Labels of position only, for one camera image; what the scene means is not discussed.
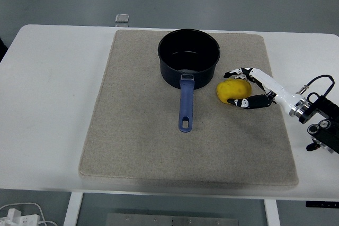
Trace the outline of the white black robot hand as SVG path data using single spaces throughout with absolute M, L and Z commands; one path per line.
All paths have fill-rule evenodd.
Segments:
M 265 93 L 247 98 L 227 100 L 228 103 L 243 109 L 260 109 L 269 107 L 272 103 L 279 104 L 289 116 L 300 117 L 309 108 L 309 103 L 300 94 L 289 93 L 271 76 L 257 68 L 238 68 L 226 72 L 224 77 L 243 79 L 255 83 Z

